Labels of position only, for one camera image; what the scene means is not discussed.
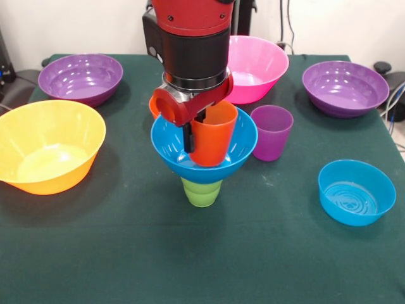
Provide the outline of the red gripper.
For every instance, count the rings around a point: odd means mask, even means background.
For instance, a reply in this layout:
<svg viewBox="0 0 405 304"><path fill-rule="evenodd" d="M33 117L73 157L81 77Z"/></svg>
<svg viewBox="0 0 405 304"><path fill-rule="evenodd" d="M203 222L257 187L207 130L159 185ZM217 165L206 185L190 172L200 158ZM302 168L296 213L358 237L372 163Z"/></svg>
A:
<svg viewBox="0 0 405 304"><path fill-rule="evenodd" d="M206 108L223 101L234 87L232 74L227 74L225 80L216 87L208 90L188 90L177 88L162 76L162 84L153 92L156 106L167 121L182 127L184 151L195 151L194 133L191 120L203 123L206 119Z"/></svg>

